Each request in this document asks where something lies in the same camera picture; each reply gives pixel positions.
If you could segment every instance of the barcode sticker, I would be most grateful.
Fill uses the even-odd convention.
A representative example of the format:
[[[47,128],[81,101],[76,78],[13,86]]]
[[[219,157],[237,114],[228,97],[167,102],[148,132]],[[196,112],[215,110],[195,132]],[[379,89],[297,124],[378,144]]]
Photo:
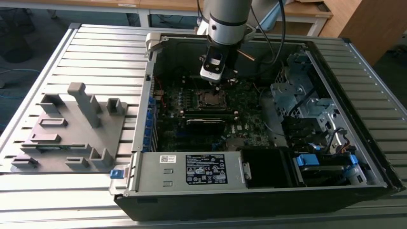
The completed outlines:
[[[161,155],[160,163],[176,163],[176,156],[175,155]]]
[[[136,5],[133,5],[133,4],[117,4],[119,6],[125,6],[125,7],[136,7]]]

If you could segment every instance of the power supply label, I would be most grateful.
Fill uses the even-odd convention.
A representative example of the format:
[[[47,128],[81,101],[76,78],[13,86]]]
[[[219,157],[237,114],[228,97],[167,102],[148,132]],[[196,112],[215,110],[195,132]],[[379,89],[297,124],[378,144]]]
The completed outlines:
[[[224,154],[185,155],[188,185],[227,184]]]

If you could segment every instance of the slotted aluminum surface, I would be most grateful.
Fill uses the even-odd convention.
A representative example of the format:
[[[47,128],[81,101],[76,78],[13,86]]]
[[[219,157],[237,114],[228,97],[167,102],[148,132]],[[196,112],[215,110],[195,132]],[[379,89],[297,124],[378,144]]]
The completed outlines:
[[[35,105],[43,93],[67,95],[69,82],[84,82],[87,92],[99,101],[119,97],[129,104],[116,164],[129,161],[136,123],[139,95],[143,85],[145,35],[153,31],[189,33],[189,30],[81,25],[69,29],[47,63],[43,73],[21,103],[0,138],[0,158],[20,153],[19,142],[28,138],[41,108]],[[351,44],[341,39],[288,36],[315,42],[343,86],[364,123],[376,138],[403,181],[407,180],[406,110],[388,91]],[[3,175],[0,176],[0,228],[108,228],[163,227],[193,228],[245,224],[280,224],[315,221],[309,227],[348,225],[360,219],[364,226],[378,220],[407,214],[407,192],[387,199],[367,201],[335,213],[277,216],[272,218],[217,219],[187,222],[133,222],[116,206],[108,193],[107,174]]]

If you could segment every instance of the motherboard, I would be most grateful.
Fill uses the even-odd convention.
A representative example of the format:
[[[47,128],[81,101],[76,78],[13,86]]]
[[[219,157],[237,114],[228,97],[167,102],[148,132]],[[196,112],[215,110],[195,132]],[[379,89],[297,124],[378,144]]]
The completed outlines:
[[[245,80],[211,84],[192,75],[155,78],[161,152],[236,151],[268,146],[261,121],[261,91]]]

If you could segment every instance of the floor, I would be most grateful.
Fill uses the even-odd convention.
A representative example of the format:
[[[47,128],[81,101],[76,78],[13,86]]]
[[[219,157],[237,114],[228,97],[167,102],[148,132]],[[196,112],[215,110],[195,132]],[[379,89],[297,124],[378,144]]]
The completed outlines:
[[[31,68],[41,70],[72,22],[120,26],[128,26],[131,22],[136,26],[139,25],[137,16],[125,15],[124,13],[59,10],[56,14],[57,18],[51,19],[45,10],[32,10],[31,19],[36,30],[25,35],[25,39],[33,50],[33,58],[19,64],[11,64],[0,58],[0,71],[3,71],[1,68]],[[195,17],[152,16],[153,27],[192,29],[195,24]],[[407,105],[407,90],[404,83],[402,83],[407,83],[407,78],[404,77],[407,75],[407,54],[394,58],[392,54],[387,53],[375,65],[375,70],[400,102]],[[37,74],[33,72],[9,72],[0,74],[0,80],[5,82],[4,88],[0,89],[0,95],[7,97],[24,96],[36,77]],[[5,99],[0,97],[0,133],[21,101],[23,99]]]

